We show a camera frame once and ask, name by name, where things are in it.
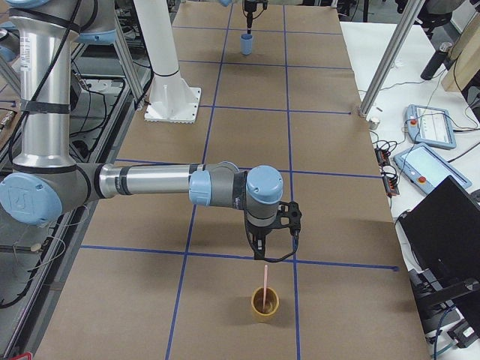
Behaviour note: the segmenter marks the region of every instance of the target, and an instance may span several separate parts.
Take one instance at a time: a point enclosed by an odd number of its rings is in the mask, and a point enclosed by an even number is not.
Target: black monitor
[[[399,221],[418,264],[443,287],[480,281],[480,206],[451,176]],[[454,303],[480,335],[480,291]]]

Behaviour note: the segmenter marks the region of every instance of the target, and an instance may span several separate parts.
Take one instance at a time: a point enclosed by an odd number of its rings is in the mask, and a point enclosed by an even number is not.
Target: light blue device
[[[463,187],[468,188],[472,182],[456,170],[431,147],[424,143],[413,146],[394,156],[394,161],[402,173],[429,194],[447,176],[453,176]]]
[[[425,143],[441,149],[457,147],[449,112],[429,106],[409,105],[406,128],[414,143]]]

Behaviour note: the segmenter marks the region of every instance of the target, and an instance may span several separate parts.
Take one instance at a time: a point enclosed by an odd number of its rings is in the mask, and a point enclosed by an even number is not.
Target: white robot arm
[[[12,7],[10,19],[21,39],[22,117],[16,130],[22,126],[22,150],[14,158],[10,142],[13,173],[0,183],[0,203],[12,217],[41,225],[82,204],[118,194],[189,193],[196,205],[242,210],[256,259],[277,262],[295,253],[302,213],[296,202],[281,202],[283,180],[270,166],[247,173],[231,163],[76,163],[68,153],[70,45],[75,40],[111,44],[116,36],[114,2],[5,1]],[[280,259],[265,258],[266,236],[285,227],[295,240],[293,251]]]

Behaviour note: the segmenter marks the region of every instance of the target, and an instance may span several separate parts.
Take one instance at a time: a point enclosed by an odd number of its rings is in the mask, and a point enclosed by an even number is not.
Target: black screen
[[[419,265],[442,286],[480,281],[480,206],[449,176],[400,223]],[[480,291],[454,300],[480,335]]]

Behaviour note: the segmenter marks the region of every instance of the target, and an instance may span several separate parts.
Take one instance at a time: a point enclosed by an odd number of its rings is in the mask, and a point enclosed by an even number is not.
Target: black cylindrical object
[[[452,43],[442,43],[440,48],[433,54],[425,69],[421,72],[420,77],[423,80],[432,80],[440,65],[445,61]]]

